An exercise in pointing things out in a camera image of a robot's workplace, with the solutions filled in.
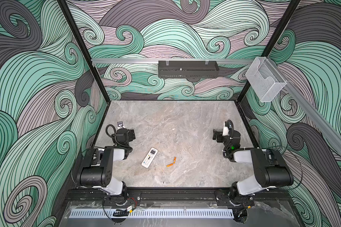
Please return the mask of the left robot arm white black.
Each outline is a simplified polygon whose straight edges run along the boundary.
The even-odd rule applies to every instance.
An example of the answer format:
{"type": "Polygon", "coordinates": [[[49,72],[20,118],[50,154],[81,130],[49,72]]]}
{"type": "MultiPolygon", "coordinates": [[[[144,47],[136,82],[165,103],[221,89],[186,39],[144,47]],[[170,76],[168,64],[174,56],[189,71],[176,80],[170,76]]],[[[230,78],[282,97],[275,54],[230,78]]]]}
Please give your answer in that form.
{"type": "Polygon", "coordinates": [[[117,126],[107,125],[105,133],[112,139],[114,145],[88,148],[75,182],[80,187],[99,189],[109,197],[127,200],[126,183],[113,176],[113,163],[126,160],[133,151],[130,142],[135,140],[135,132],[127,129],[120,121],[117,122],[117,126]]]}

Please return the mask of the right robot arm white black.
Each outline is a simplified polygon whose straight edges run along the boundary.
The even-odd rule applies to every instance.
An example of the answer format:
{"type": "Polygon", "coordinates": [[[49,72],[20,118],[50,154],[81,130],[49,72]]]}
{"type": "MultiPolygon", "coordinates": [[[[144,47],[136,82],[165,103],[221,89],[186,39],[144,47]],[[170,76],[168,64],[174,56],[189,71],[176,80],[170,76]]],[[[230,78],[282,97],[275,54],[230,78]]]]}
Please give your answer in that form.
{"type": "Polygon", "coordinates": [[[230,189],[232,199],[249,196],[263,190],[291,186],[293,174],[278,150],[273,148],[242,148],[241,134],[235,130],[231,120],[224,122],[222,131],[213,130],[213,138],[223,144],[223,157],[235,163],[252,164],[253,174],[230,189]]]}

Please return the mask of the white remote control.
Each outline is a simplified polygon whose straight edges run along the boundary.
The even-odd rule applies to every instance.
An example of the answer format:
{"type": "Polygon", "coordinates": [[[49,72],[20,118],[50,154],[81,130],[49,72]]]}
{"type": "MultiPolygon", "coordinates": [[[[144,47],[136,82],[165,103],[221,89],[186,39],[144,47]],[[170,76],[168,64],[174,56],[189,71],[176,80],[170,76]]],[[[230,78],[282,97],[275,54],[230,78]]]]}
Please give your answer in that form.
{"type": "Polygon", "coordinates": [[[144,158],[143,162],[141,163],[141,166],[148,168],[151,165],[151,163],[153,162],[157,153],[158,153],[157,149],[151,148],[149,150],[148,154],[146,155],[146,157],[144,158]]]}

